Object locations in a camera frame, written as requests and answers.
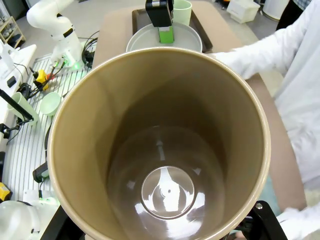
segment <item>white plastic box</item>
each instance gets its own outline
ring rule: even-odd
[[[231,0],[226,11],[240,24],[253,21],[260,5],[253,0]]]

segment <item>plaid shirt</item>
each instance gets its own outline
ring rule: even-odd
[[[293,0],[293,1],[303,11],[306,9],[306,7],[308,7],[309,3],[311,2],[311,0]]]

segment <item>brown table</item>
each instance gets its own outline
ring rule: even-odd
[[[100,28],[93,67],[122,54],[132,37],[132,11],[143,6],[124,8],[105,16]],[[243,44],[231,31],[213,5],[206,1],[192,2],[192,9],[213,44],[214,52],[227,52]],[[306,206],[304,187],[287,132],[274,100],[259,74],[247,81],[259,98],[271,132],[270,176],[281,210]]]

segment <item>teal cloth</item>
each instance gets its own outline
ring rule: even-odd
[[[272,209],[274,215],[279,216],[281,214],[281,210],[278,205],[276,193],[270,176],[267,177],[266,183],[258,200],[267,202],[270,205],[270,208]]]

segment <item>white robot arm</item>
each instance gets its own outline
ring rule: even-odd
[[[82,46],[73,24],[61,14],[74,0],[41,0],[26,14],[29,24],[49,32],[52,39],[58,41],[51,56],[52,64],[59,65],[66,60],[66,67],[82,63]]]

